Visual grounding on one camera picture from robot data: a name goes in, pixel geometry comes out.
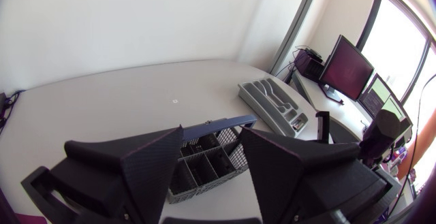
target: black device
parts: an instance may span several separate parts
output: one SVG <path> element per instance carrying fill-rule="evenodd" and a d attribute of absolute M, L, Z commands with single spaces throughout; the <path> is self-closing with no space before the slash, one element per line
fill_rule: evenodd
<path fill-rule="evenodd" d="M 359 144 L 359 158 L 371 167 L 375 159 L 382 160 L 383 153 L 390 148 L 399 134 L 400 120 L 393 112 L 380 110 L 363 134 L 363 140 Z"/>
<path fill-rule="evenodd" d="M 321 144 L 245 128 L 240 136 L 264 223 L 334 223 L 323 218 L 338 210 L 351 223 L 372 223 L 400 189 L 383 170 L 361 164 L 354 143 Z"/>
<path fill-rule="evenodd" d="M 328 144 L 328 135 L 330 133 L 330 113 L 327 111 L 317 112 L 318 118 L 318 141 Z"/>
<path fill-rule="evenodd" d="M 298 51 L 295 66 L 302 76 L 315 82 L 319 81 L 324 70 L 321 56 L 312 49 Z"/>
<path fill-rule="evenodd" d="M 357 161 L 357 144 L 303 141 L 246 127 L 235 140 L 243 145 L 267 224 L 370 223 L 400 188 L 387 173 Z M 39 167 L 22 185 L 53 223 L 157 224 L 182 141 L 181 127 L 109 142 L 69 141 L 66 159 L 51 170 Z M 55 198 L 53 190 L 70 206 Z"/>
<path fill-rule="evenodd" d="M 336 102 L 343 103 L 335 90 L 356 101 L 373 70 L 374 67 L 359 49 L 340 35 L 320 77 L 320 88 L 328 98 Z"/>

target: cable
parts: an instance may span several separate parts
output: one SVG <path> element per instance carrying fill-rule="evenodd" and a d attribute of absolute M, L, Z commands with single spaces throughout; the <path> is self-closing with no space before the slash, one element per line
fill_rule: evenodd
<path fill-rule="evenodd" d="M 398 201 L 400 200 L 401 194 L 403 194 L 404 191 L 404 187 L 406 186 L 407 183 L 407 179 L 409 178 L 409 173 L 411 170 L 411 166 L 414 163 L 414 157 L 415 157 L 415 151 L 416 151 L 416 144 L 418 143 L 418 129 L 420 126 L 420 110 L 421 110 L 421 99 L 422 99 L 422 93 L 424 92 L 425 87 L 427 86 L 427 84 L 434 78 L 436 77 L 436 74 L 433 74 L 433 76 L 431 76 L 431 78 L 424 84 L 424 86 L 422 87 L 421 90 L 421 96 L 420 96 L 420 103 L 418 105 L 418 122 L 416 122 L 416 134 L 415 134 L 415 144 L 414 144 L 414 152 L 411 154 L 411 161 L 410 161 L 410 165 L 409 165 L 409 169 L 407 171 L 406 177 L 404 178 L 404 183 L 403 186 L 401 187 L 400 193 L 398 195 L 398 197 L 396 197 L 396 201 L 394 206 L 392 207 L 392 210 L 390 211 L 390 213 L 388 214 L 388 216 L 386 217 L 386 220 L 389 219 L 390 215 L 394 212 L 394 209 L 396 207 L 396 205 L 398 204 Z"/>
<path fill-rule="evenodd" d="M 286 67 L 289 67 L 292 63 L 287 64 L 284 68 L 282 68 L 275 76 L 277 77 Z"/>
<path fill-rule="evenodd" d="M 295 59 L 295 52 L 297 52 L 297 51 L 299 51 L 299 50 L 304 50 L 304 49 L 302 49 L 302 48 L 298 48 L 298 46 L 296 46 L 295 47 L 296 48 L 296 50 L 294 50 L 294 51 L 292 51 L 292 56 L 294 57 L 294 60 L 293 61 L 291 61 L 291 62 L 289 62 L 289 64 L 287 64 L 284 68 L 282 68 L 276 75 L 275 75 L 275 77 L 277 77 L 286 67 L 290 67 L 290 65 L 292 64 L 292 63 L 295 63 L 298 59 Z"/>
<path fill-rule="evenodd" d="M 7 120 L 9 119 L 9 117 L 11 117 L 12 110 L 14 109 L 15 103 L 18 100 L 18 98 L 20 97 L 20 94 L 22 92 L 25 92 L 25 90 L 16 91 L 14 94 L 12 94 L 10 97 L 8 97 L 6 99 L 5 103 L 8 104 L 8 106 L 10 107 L 10 110 L 9 110 L 9 113 L 7 114 L 7 116 L 5 117 L 4 121 L 3 121 L 4 122 L 3 126 L 0 128 L 0 135 L 3 132 L 3 130 L 5 129 Z"/>

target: white desk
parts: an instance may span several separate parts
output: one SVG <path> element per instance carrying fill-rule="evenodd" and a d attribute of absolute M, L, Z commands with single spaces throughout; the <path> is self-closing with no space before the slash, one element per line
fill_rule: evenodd
<path fill-rule="evenodd" d="M 20 182 L 37 167 L 50 169 L 64 159 L 65 141 L 99 142 L 255 114 L 238 96 L 237 84 L 265 77 L 271 76 L 230 61 L 191 61 L 111 71 L 28 90 L 0 138 L 0 187 L 15 212 L 42 215 Z M 309 118 L 299 138 L 316 139 L 315 110 L 294 89 L 273 79 Z M 254 128 L 270 131 L 261 120 Z M 261 217 L 248 170 L 193 199 L 166 203 L 162 218 L 167 216 Z"/>
<path fill-rule="evenodd" d="M 357 142 L 363 137 L 364 125 L 369 125 L 372 118 L 364 112 L 358 103 L 338 92 L 343 100 L 343 105 L 327 98 L 321 91 L 318 84 L 306 77 L 303 77 L 298 70 L 292 75 L 298 92 L 317 111 L 330 112 L 330 133 L 334 141 Z"/>

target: gray plastic basket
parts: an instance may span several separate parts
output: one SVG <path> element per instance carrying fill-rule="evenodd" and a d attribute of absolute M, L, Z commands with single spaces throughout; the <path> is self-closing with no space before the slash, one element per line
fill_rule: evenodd
<path fill-rule="evenodd" d="M 253 115 L 207 122 L 185 129 L 184 143 L 168 189 L 170 204 L 199 195 L 248 169 L 239 126 L 252 127 Z"/>

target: computer tower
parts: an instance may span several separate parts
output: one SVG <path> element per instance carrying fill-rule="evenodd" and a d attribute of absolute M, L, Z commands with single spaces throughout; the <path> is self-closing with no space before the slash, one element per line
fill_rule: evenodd
<path fill-rule="evenodd" d="M 301 75 L 318 82 L 324 65 L 322 59 L 312 54 L 309 50 L 300 50 L 295 58 L 295 66 Z"/>

